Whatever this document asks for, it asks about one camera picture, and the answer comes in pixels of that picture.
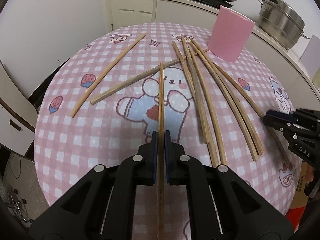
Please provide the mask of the person right hand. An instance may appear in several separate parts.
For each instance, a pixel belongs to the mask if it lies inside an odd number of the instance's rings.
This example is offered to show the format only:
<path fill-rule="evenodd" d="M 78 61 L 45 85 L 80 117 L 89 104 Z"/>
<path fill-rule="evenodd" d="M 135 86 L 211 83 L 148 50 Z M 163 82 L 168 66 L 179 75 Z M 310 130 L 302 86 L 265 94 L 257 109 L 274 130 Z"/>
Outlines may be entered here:
<path fill-rule="evenodd" d="M 315 169 L 312 166 L 308 165 L 306 169 L 306 175 L 305 175 L 307 183 L 313 181 L 314 174 L 315 174 Z"/>

